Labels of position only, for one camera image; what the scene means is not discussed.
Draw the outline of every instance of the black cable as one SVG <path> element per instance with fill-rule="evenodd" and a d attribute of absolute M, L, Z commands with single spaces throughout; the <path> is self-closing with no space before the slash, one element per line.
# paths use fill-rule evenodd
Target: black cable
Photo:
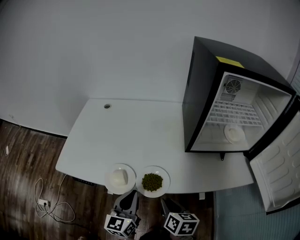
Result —
<path fill-rule="evenodd" d="M 67 225 L 76 225 L 76 226 L 85 228 L 86 230 L 88 230 L 88 231 L 91 233 L 91 230 L 90 230 L 89 228 L 87 228 L 87 227 L 85 227 L 85 226 L 82 226 L 82 225 L 80 225 L 80 224 L 77 224 L 77 223 L 65 223 L 65 222 L 61 222 L 61 221 L 56 220 L 53 216 L 51 216 L 51 215 L 47 212 L 47 210 L 46 210 L 46 203 L 44 203 L 44 208 L 45 208 L 46 214 L 48 214 L 50 217 L 52 217 L 56 222 L 58 222 L 58 223 L 63 223 L 63 224 L 67 224 Z"/>

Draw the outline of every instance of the yellow label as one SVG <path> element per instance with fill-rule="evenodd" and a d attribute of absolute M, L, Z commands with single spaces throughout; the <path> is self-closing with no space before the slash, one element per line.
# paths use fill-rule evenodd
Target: yellow label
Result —
<path fill-rule="evenodd" d="M 227 59 L 227 58 L 221 58 L 221 57 L 217 57 L 217 59 L 219 59 L 220 62 L 235 65 L 235 66 L 240 67 L 240 68 L 244 68 L 243 65 L 241 65 L 237 61 L 233 61 L 233 60 L 230 60 L 230 59 Z"/>

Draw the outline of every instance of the wooden floor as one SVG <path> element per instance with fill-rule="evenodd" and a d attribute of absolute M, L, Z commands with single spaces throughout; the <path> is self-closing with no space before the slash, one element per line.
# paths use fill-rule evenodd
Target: wooden floor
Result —
<path fill-rule="evenodd" d="M 0 235 L 18 235 L 31 240 L 76 240 L 80 236 L 88 239 L 119 239 L 107 234 L 103 228 L 106 214 L 110 213 L 118 197 L 108 195 L 104 186 L 88 186 L 67 176 L 60 190 L 59 202 L 68 202 L 76 213 L 74 222 L 85 226 L 90 232 L 76 225 L 55 222 L 49 216 L 39 218 L 36 215 L 34 185 L 39 178 L 44 179 L 41 198 L 51 203 L 56 201 L 64 174 L 56 171 L 55 165 L 65 139 L 25 128 L 18 129 L 18 126 L 7 122 L 0 126 Z M 4 150 L 9 143 L 11 152 L 5 156 Z M 37 187 L 38 193 L 40 189 L 41 183 Z M 171 197 L 198 216 L 197 239 L 212 239 L 212 193 L 206 194 L 204 201 L 198 200 L 198 194 L 163 197 Z M 57 207 L 54 213 L 64 219 L 72 218 L 72 212 L 66 206 Z M 140 195 L 137 214 L 142 220 L 135 239 L 139 239 L 148 228 L 164 222 L 160 198 L 150 199 Z"/>

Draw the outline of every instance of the white cord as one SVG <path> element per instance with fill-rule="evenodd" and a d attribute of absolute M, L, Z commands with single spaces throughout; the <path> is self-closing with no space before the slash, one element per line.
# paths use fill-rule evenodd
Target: white cord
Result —
<path fill-rule="evenodd" d="M 66 177 L 66 175 L 64 176 L 63 180 L 61 181 L 60 187 L 61 187 L 61 185 L 62 185 L 62 183 L 63 183 L 65 177 Z M 60 197 L 60 188 L 59 188 L 59 190 L 58 190 L 56 203 L 55 203 L 55 205 L 53 206 L 52 209 L 49 207 L 49 211 L 45 211 L 45 210 L 43 210 L 42 207 L 38 204 L 38 202 L 37 202 L 37 196 L 36 196 L 36 189 L 37 189 L 37 183 L 38 183 L 40 180 L 42 180 L 42 184 L 43 184 L 43 185 L 42 185 L 42 190 L 41 190 L 41 192 L 40 192 L 40 194 L 39 194 L 39 197 L 38 197 L 38 198 L 40 199 L 40 198 L 41 198 L 41 195 L 42 195 L 42 192 L 43 192 L 43 188 L 44 188 L 44 180 L 43 180 L 42 178 L 40 178 L 40 179 L 37 180 L 36 184 L 34 185 L 34 200 L 36 201 L 35 209 L 36 209 L 36 213 L 37 213 L 37 215 L 39 216 L 39 218 L 43 218 L 43 217 L 46 216 L 47 214 L 53 214 L 55 217 L 57 217 L 57 218 L 60 219 L 61 221 L 64 221 L 64 222 L 66 222 L 66 223 L 73 222 L 73 221 L 75 220 L 75 218 L 76 218 L 76 215 L 75 215 L 75 212 L 74 212 L 73 208 L 71 207 L 71 205 L 70 205 L 69 203 L 67 203 L 67 202 L 61 202 L 61 203 L 58 203 L 58 200 L 59 200 L 59 197 Z M 57 206 L 62 205 L 62 204 L 67 204 L 67 205 L 71 208 L 71 210 L 73 211 L 74 217 L 73 217 L 73 219 L 72 219 L 71 221 L 63 220 L 63 219 L 61 219 L 60 217 L 56 216 L 56 215 L 53 213 L 54 209 L 55 209 Z M 40 215 L 38 214 L 37 206 L 38 206 L 38 209 L 39 209 L 41 212 L 44 212 L 43 215 L 40 216 Z"/>
<path fill-rule="evenodd" d="M 20 129 L 21 129 L 21 126 L 19 125 L 18 131 L 16 131 L 16 133 L 15 133 L 15 135 L 13 136 L 12 140 L 10 140 L 9 144 L 6 146 L 6 147 L 8 147 L 8 150 L 9 150 L 8 154 L 6 154 L 6 147 L 5 147 L 5 149 L 4 149 L 4 154 L 5 154 L 5 156 L 8 156 L 8 155 L 10 154 L 11 149 L 12 149 L 12 148 L 10 147 L 10 144 L 11 144 L 11 142 L 14 140 L 15 136 L 17 135 L 17 133 L 19 132 Z"/>

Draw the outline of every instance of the wire shelf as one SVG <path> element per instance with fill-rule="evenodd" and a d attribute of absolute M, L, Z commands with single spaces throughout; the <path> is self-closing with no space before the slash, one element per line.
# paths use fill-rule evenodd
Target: wire shelf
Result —
<path fill-rule="evenodd" d="M 263 127 L 252 105 L 215 101 L 207 123 Z"/>

